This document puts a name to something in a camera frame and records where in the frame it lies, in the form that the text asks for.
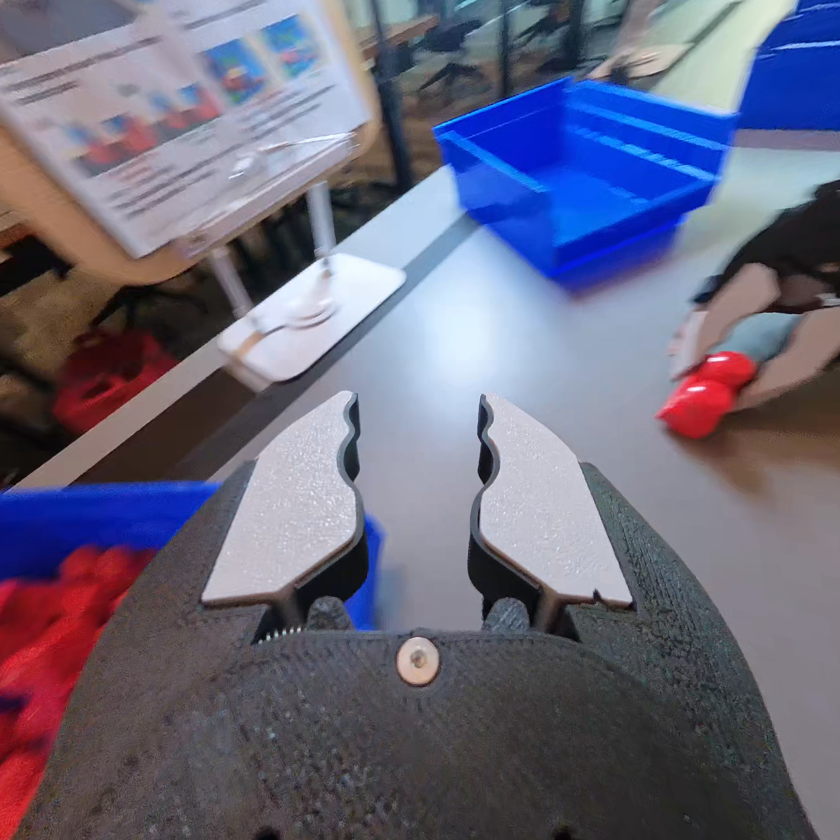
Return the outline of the wooden easel board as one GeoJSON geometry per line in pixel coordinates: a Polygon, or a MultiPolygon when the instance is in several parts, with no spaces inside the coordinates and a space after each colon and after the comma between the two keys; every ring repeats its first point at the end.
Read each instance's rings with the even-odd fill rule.
{"type": "Polygon", "coordinates": [[[664,3],[628,2],[612,51],[589,71],[585,79],[626,85],[630,81],[659,76],[679,62],[689,52],[689,44],[643,45],[652,17],[664,3]]]}

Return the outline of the red plastic jerrycan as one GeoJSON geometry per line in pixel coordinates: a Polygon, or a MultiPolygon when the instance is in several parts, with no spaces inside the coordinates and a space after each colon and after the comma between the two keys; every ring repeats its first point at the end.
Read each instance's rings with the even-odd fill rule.
{"type": "Polygon", "coordinates": [[[177,364],[149,332],[90,329],[58,372],[52,415],[67,432],[85,434],[177,364]]]}

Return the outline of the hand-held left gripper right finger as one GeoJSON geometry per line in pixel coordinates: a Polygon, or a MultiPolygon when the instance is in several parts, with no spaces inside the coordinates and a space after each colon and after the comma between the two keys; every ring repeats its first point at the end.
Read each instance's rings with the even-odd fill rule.
{"type": "Polygon", "coordinates": [[[627,612],[634,597],[583,467],[555,432],[507,398],[479,398],[480,489],[469,514],[468,575],[487,620],[519,602],[550,632],[570,606],[627,612]]]}

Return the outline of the black office chair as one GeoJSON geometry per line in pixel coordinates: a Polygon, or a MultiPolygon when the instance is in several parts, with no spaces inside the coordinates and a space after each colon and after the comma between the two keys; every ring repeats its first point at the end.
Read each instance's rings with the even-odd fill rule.
{"type": "Polygon", "coordinates": [[[436,85],[442,85],[442,90],[451,92],[459,79],[477,81],[482,86],[490,84],[482,69],[466,61],[467,37],[480,27],[481,22],[477,18],[460,23],[449,20],[430,28],[420,38],[417,45],[420,51],[444,56],[447,60],[436,73],[420,84],[416,90],[418,97],[425,97],[436,85]]]}

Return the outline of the cluster of red mega blocks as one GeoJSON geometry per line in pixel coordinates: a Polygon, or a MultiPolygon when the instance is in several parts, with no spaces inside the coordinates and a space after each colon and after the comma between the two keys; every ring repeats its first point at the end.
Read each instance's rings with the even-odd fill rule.
{"type": "Polygon", "coordinates": [[[2,582],[2,838],[12,837],[35,795],[92,649],[154,555],[82,545],[43,579],[2,582]]]}

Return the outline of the wooden desk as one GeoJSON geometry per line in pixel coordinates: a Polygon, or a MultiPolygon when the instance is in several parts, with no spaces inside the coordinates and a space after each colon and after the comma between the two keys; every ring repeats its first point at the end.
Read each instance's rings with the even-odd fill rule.
{"type": "MultiPolygon", "coordinates": [[[[386,41],[399,46],[414,39],[424,37],[427,32],[437,27],[439,16],[437,14],[426,14],[420,17],[413,17],[407,21],[388,24],[384,27],[386,41]]],[[[375,27],[370,24],[359,27],[355,30],[359,48],[364,56],[370,58],[377,53],[378,35],[375,27]]]]}

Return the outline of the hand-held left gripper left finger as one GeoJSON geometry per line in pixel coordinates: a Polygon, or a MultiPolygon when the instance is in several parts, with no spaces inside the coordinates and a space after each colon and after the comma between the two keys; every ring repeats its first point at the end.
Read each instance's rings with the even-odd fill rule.
{"type": "Polygon", "coordinates": [[[257,456],[201,602],[267,605],[283,627],[312,604],[345,601],[368,574],[359,397],[342,391],[288,426],[257,456]]]}

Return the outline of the black tripod pole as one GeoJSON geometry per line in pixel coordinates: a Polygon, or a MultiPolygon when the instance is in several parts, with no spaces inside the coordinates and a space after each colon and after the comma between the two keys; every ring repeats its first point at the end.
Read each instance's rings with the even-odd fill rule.
{"type": "Polygon", "coordinates": [[[380,4],[370,1],[377,47],[374,79],[395,174],[395,189],[405,194],[414,186],[411,158],[403,126],[402,94],[397,84],[396,54],[387,36],[380,4]]]}

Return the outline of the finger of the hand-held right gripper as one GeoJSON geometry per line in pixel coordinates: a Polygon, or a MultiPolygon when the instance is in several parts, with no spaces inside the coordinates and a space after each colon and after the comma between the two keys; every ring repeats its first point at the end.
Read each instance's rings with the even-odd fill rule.
{"type": "Polygon", "coordinates": [[[809,311],[791,332],[783,349],[759,365],[735,403],[749,410],[814,380],[839,355],[839,307],[809,311]]]}
{"type": "Polygon", "coordinates": [[[707,303],[693,307],[678,327],[670,345],[669,379],[677,382],[688,375],[737,323],[764,312],[780,294],[774,270],[761,264],[741,268],[707,303]]]}

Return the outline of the red two-stud mega block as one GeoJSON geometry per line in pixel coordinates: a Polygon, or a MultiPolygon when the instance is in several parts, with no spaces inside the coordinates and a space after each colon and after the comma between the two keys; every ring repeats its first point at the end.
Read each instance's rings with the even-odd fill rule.
{"type": "Polygon", "coordinates": [[[744,353],[711,353],[680,381],[655,418],[676,436],[707,438],[733,410],[740,392],[758,371],[757,362],[744,353]]]}

